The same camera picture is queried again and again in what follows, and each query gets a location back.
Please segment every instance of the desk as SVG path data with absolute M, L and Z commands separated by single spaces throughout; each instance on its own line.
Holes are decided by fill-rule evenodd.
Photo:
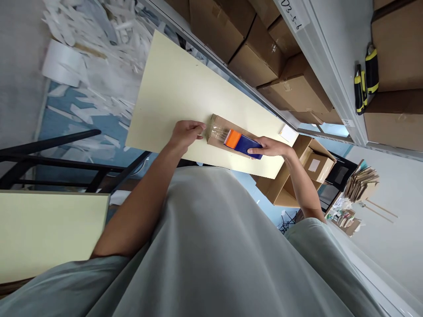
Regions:
M 0 191 L 0 284 L 88 260 L 104 229 L 109 194 Z

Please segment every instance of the screwdriver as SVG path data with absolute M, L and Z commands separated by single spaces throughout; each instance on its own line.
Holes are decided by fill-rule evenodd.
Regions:
M 373 95 L 379 88 L 378 52 L 373 44 L 369 45 L 366 56 L 367 92 Z
M 366 91 L 366 73 L 364 70 L 361 71 L 361 90 L 363 92 L 363 104 L 367 107 L 367 91 Z
M 361 85 L 361 66 L 357 65 L 357 73 L 354 77 L 354 92 L 356 95 L 356 109 L 358 115 L 364 113 L 364 102 L 363 102 L 363 87 Z

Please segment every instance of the handwritten label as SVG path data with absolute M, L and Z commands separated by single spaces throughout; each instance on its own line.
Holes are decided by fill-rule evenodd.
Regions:
M 310 23 L 310 18 L 301 0 L 279 0 L 278 4 L 287 15 L 287 19 L 284 20 L 291 24 L 295 33 Z
M 341 120 L 345 126 L 350 126 L 352 128 L 355 127 L 354 122 L 352 120 L 349 120 L 349 119 L 341 119 Z

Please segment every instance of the black metal chair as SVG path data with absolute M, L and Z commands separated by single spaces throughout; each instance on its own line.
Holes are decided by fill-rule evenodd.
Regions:
M 106 184 L 100 191 L 101 193 L 113 193 L 118 188 L 118 186 L 145 161 L 151 152 L 144 151 L 128 167 L 75 162 L 31 155 L 43 150 L 50 149 L 52 147 L 57 147 L 77 140 L 86 139 L 98 134 L 101 134 L 101 131 L 94 129 L 0 150 L 0 162 L 16 162 L 16 164 L 9 171 L 7 171 L 3 177 L 0 178 L 0 189 L 11 189 L 14 184 L 30 184 L 87 187 L 85 192 L 96 192 L 104 177 L 108 173 L 115 172 L 119 174 L 114 177 L 113 180 L 111 180 L 108 184 Z M 96 170 L 97 174 L 91 183 L 22 180 L 21 177 L 24 176 L 30 168 L 36 165 L 59 166 L 82 170 Z

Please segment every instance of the white wall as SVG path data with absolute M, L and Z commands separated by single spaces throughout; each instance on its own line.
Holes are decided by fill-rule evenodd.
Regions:
M 0 1 L 0 149 L 32 142 L 43 100 L 49 41 L 42 0 Z M 0 163 L 0 176 L 10 164 Z
M 354 205 L 363 226 L 352 241 L 376 264 L 423 302 L 423 162 L 354 147 L 347 159 L 365 159 L 380 175 L 377 192 L 370 200 L 399 219 L 366 204 L 394 223 L 367 208 Z

